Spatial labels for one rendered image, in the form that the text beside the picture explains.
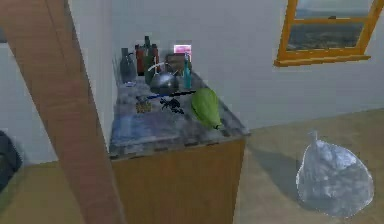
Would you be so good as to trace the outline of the wooden cabinet with marble top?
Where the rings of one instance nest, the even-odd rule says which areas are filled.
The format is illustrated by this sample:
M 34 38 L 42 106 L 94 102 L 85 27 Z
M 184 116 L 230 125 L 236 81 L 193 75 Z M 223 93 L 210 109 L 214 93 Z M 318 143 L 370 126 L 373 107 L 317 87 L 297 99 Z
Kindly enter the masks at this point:
M 233 224 L 249 131 L 219 103 L 222 126 L 194 116 L 191 96 L 178 96 L 183 114 L 162 108 L 142 77 L 118 88 L 109 158 L 128 224 Z M 152 110 L 137 113 L 137 102 Z

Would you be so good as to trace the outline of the brown wooden slanted board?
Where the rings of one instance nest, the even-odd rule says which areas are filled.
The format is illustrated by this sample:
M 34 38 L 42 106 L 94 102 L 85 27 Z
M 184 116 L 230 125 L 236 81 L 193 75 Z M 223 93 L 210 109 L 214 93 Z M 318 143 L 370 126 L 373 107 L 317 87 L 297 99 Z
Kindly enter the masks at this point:
M 0 0 L 0 28 L 85 224 L 127 224 L 68 0 Z

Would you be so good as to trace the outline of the grey plastic garbage bag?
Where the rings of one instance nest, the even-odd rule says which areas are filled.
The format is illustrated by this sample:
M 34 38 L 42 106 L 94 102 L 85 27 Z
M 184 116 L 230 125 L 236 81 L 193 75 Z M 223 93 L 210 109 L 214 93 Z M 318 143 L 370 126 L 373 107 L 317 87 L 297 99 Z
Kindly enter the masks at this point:
M 349 218 L 374 198 L 374 181 L 365 164 L 349 149 L 323 141 L 309 132 L 310 144 L 296 174 L 300 200 L 333 217 Z

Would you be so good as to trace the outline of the dark blue round object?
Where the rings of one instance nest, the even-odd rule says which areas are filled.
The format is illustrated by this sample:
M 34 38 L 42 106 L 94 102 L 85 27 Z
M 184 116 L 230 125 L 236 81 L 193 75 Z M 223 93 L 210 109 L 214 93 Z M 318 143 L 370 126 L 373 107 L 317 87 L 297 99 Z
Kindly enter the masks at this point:
M 0 130 L 0 193 L 22 166 L 22 159 L 11 138 Z

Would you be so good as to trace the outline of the green lettuce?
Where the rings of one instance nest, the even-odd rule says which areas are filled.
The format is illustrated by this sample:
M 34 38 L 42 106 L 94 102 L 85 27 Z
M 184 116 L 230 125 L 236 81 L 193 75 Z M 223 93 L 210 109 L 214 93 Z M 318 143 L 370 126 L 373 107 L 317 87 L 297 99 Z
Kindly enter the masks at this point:
M 219 99 L 210 88 L 198 89 L 191 98 L 191 107 L 196 118 L 205 126 L 219 129 L 222 125 Z

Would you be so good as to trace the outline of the red bottle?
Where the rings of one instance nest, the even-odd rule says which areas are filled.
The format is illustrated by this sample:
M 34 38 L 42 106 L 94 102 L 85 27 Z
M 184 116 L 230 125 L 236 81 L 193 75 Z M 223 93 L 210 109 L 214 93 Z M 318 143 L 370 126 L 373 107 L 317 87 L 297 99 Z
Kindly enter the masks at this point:
M 139 45 L 135 45 L 136 63 L 137 63 L 137 74 L 139 76 L 144 75 L 144 50 Z
M 159 63 L 159 51 L 158 51 L 157 44 L 152 44 L 152 51 L 153 51 L 154 64 L 157 65 Z M 155 72 L 160 72 L 160 71 L 161 71 L 161 68 L 160 66 L 157 65 Z

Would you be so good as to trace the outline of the brown box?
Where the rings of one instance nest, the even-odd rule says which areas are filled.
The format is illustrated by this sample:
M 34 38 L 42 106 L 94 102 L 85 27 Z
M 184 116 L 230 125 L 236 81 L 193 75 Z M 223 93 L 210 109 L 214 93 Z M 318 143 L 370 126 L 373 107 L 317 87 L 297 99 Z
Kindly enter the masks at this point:
M 182 76 L 184 71 L 185 53 L 167 54 L 165 57 L 165 70 L 176 72 L 177 76 Z

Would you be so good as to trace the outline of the grey glass vase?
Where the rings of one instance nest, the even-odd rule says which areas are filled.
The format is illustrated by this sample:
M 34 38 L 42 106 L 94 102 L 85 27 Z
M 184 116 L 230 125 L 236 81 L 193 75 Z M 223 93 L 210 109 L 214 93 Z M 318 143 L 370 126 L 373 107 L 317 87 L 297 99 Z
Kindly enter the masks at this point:
M 122 48 L 121 53 L 120 74 L 122 82 L 133 85 L 136 81 L 136 69 L 131 58 L 132 52 L 129 52 L 127 48 Z

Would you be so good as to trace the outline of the blue and black knife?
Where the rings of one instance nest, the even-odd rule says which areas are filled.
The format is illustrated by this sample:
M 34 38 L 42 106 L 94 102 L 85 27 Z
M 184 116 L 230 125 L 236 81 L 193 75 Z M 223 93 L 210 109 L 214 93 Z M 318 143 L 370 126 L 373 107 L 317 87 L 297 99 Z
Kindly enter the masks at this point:
M 170 94 L 157 94 L 157 95 L 151 95 L 151 96 L 146 96 L 146 99 L 155 99 L 155 98 L 161 98 L 161 97 L 175 97 L 175 96 L 182 96 L 182 95 L 189 95 L 195 93 L 196 90 L 191 90 L 191 91 L 182 91 L 182 92 L 174 92 Z

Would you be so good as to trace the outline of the orange framed window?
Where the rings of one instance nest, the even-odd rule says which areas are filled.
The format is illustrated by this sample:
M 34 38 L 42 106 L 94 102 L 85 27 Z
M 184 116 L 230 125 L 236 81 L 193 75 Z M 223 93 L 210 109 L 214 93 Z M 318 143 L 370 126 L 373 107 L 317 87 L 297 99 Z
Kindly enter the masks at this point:
M 274 65 L 368 60 L 384 0 L 287 0 Z

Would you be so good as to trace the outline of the grey metal kettle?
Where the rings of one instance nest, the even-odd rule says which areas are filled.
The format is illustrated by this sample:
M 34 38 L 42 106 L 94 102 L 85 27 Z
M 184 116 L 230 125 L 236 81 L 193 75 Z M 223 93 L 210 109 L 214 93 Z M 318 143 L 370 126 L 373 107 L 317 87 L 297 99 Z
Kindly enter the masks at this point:
M 151 83 L 150 91 L 155 94 L 170 94 L 179 90 L 179 81 L 176 76 L 176 72 L 169 72 L 165 70 L 166 62 L 160 62 L 158 66 L 163 66 L 163 72 L 155 72 Z M 150 67 L 153 70 L 157 66 L 156 64 Z

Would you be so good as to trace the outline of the brown speckled sponge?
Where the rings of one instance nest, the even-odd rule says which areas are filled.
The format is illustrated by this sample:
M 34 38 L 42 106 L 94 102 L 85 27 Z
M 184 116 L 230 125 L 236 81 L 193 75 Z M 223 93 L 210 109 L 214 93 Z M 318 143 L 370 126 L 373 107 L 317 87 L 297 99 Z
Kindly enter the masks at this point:
M 152 105 L 150 102 L 137 102 L 136 103 L 136 112 L 137 113 L 147 113 L 152 110 Z

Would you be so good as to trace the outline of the teal spray bottle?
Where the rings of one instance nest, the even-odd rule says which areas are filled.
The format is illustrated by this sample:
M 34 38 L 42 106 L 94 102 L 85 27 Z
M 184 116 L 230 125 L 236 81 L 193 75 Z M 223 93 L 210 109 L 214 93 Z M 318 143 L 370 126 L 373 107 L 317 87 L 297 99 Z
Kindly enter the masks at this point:
M 184 70 L 183 70 L 183 77 L 184 77 L 184 87 L 186 89 L 192 88 L 192 81 L 191 81 L 191 64 L 190 64 L 190 57 L 188 52 L 184 53 Z

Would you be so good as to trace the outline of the pink box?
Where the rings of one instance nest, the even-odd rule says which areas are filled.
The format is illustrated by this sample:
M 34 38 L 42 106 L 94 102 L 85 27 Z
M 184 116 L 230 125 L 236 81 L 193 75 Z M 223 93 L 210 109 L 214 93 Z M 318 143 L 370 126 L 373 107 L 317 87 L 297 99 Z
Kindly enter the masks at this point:
M 175 53 L 184 54 L 187 52 L 189 55 L 192 54 L 192 46 L 190 44 L 176 44 L 173 46 Z

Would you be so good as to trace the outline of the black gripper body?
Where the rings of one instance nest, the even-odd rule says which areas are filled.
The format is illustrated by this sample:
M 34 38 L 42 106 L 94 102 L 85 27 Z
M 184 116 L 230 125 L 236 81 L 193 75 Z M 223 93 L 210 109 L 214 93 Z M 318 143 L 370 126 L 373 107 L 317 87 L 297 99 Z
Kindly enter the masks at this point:
M 170 108 L 173 113 L 184 113 L 184 111 L 180 108 L 180 103 L 175 98 L 171 100 L 161 98 L 160 103 L 162 104 L 162 108 Z

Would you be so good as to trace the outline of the dark green bottle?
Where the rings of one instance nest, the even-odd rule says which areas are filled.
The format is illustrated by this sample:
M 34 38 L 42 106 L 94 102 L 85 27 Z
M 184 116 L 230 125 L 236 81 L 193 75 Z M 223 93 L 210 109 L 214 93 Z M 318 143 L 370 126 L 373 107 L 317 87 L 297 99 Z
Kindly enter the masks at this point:
M 144 37 L 145 44 L 144 44 L 144 76 L 145 76 L 145 83 L 149 85 L 151 83 L 152 77 L 153 77 L 153 71 L 150 70 L 150 67 L 154 65 L 154 51 L 152 44 L 150 42 L 150 38 L 148 36 Z

